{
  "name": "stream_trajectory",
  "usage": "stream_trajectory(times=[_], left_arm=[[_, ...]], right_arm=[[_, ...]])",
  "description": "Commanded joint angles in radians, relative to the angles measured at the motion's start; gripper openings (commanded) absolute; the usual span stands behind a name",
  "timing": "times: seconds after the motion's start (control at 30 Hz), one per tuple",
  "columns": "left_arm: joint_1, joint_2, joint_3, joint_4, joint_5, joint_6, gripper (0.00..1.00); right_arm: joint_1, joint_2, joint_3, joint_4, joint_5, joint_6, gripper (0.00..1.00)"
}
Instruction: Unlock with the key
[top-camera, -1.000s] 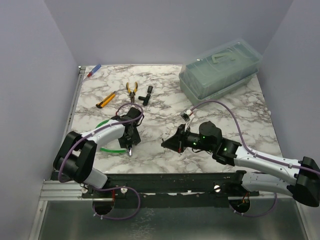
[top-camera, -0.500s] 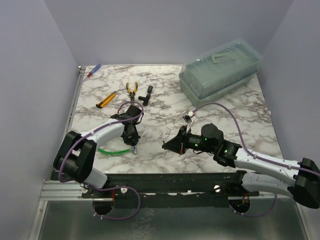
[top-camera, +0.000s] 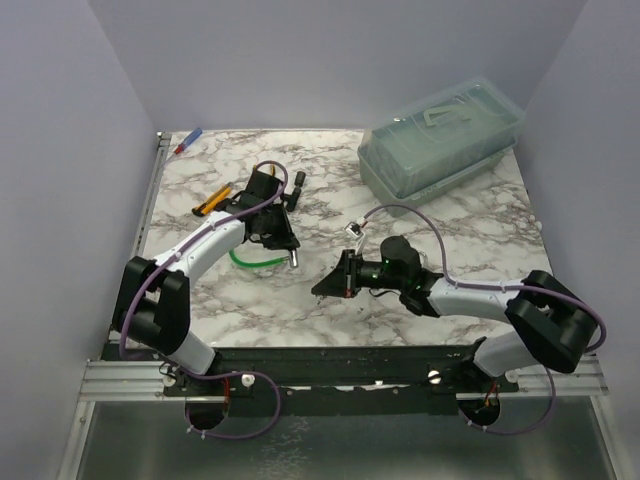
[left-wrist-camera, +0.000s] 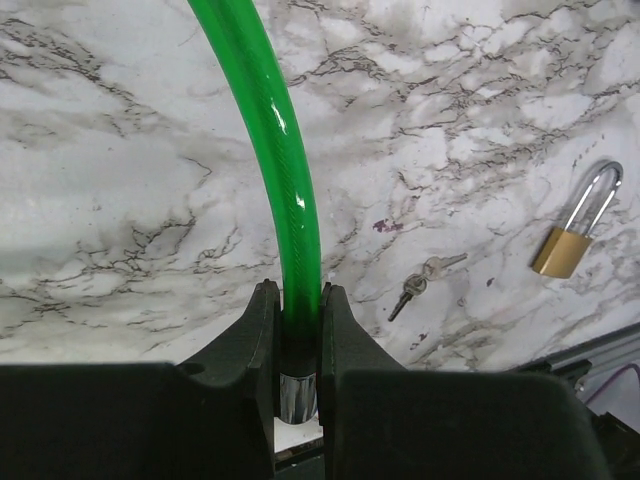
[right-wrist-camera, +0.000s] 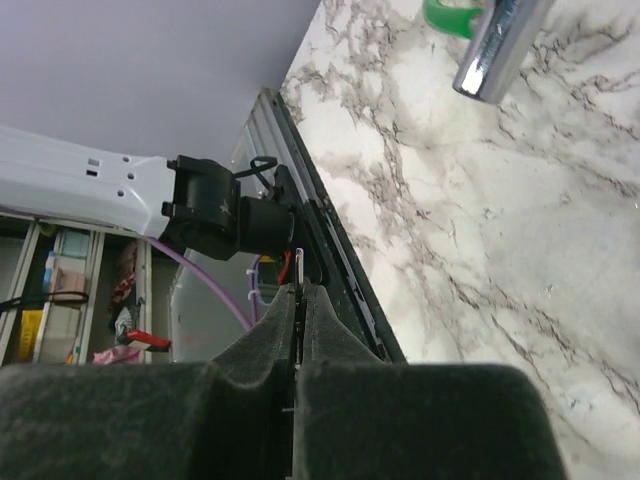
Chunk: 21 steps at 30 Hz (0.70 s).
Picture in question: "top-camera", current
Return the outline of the green cable lock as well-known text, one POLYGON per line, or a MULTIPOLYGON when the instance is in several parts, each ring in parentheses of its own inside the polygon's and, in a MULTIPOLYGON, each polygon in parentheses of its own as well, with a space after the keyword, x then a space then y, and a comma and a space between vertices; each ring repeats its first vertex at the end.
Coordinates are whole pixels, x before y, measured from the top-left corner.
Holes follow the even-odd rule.
POLYGON ((236 250, 231 250, 229 252, 229 257, 237 267, 250 270, 275 268, 283 264, 288 264, 290 261, 289 254, 279 255, 268 259, 250 260, 239 256, 236 250))

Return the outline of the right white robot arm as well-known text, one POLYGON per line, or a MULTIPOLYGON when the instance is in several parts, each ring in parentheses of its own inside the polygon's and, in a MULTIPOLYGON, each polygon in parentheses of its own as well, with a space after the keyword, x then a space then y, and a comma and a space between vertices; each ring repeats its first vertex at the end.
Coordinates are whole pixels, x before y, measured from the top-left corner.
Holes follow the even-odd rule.
POLYGON ((386 238, 380 255, 378 261, 367 261, 353 249, 343 250, 336 267, 312 287, 312 294, 353 298, 363 288, 392 290, 416 316, 466 316, 510 325, 504 335, 476 341, 461 365, 461 382, 474 392, 485 390, 509 370, 536 364, 574 372, 598 327, 578 299, 544 271, 535 270, 521 281, 465 286, 425 268, 403 236, 386 238))

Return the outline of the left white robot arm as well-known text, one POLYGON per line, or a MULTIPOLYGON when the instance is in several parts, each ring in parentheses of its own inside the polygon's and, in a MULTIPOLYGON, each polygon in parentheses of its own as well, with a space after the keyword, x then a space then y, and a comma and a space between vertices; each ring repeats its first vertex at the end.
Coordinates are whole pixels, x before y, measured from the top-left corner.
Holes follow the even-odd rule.
POLYGON ((191 330, 191 289, 214 264, 245 242, 282 251, 298 266, 300 243, 288 214, 298 203, 306 174, 294 188, 255 168, 246 187, 223 199, 198 229, 151 259, 135 256, 124 268, 112 327, 120 334, 119 355, 127 359, 131 339, 188 370, 187 382, 201 395, 214 393, 222 380, 216 351, 191 330))

